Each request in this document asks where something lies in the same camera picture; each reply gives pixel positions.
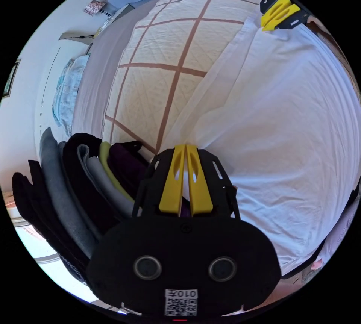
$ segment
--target fabric pile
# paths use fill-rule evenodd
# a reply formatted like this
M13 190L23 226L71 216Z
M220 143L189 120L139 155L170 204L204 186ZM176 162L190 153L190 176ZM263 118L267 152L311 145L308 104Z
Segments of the fabric pile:
M149 164L138 153L141 147L138 141L110 145L87 133L58 143L48 128L41 137L40 162L29 160L32 184L20 173L12 177L20 215L85 285L86 267L103 235L132 217Z

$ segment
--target yellow-green fabric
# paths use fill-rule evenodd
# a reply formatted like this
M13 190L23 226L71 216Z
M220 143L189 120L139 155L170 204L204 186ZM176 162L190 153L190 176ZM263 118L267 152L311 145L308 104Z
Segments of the yellow-green fabric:
M113 175L112 170L110 170L107 160L109 157L109 149L111 147L111 144L103 141L100 144L99 147L99 161L101 162L106 174L108 175L108 177L110 178L110 181L112 182L112 184L114 185L114 187L121 192L128 200L130 200L132 203L134 202L134 200L130 197L130 195L123 189L123 187L121 186L120 182L117 180L117 178Z

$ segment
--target picture frame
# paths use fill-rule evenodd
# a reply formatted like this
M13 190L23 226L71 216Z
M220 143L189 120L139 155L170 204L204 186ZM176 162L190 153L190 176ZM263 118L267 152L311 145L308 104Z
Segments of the picture frame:
M14 77L15 77L15 74L16 74L16 71L19 67L19 63L20 63L20 60L16 60L14 66L12 67L11 69L11 72L10 72L10 75L9 75L9 78L6 82L6 85L5 85L5 88L4 88L4 92L3 92L3 95L2 95L2 98L5 98L5 97L9 97L10 96L10 91L11 91L11 87L12 87L12 83L14 81Z

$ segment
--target yellow plastic part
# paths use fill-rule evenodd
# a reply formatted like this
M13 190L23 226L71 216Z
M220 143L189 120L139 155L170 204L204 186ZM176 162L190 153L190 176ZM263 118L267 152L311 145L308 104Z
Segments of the yellow plastic part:
M184 156L185 145L177 145L174 148L172 163L159 204L161 212L178 214L178 216L181 214Z
M187 145L188 183L192 216L210 213L213 209L197 146Z
M261 17L262 31L272 31L275 27L300 8L290 0L277 0Z

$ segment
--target white bed sheet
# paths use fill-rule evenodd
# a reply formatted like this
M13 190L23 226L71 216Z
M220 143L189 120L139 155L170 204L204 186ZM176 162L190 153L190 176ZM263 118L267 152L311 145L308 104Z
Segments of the white bed sheet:
M218 156L241 218L269 237L284 275L314 253L357 185L361 107L308 28L263 32L258 22L246 20L160 151L187 143Z

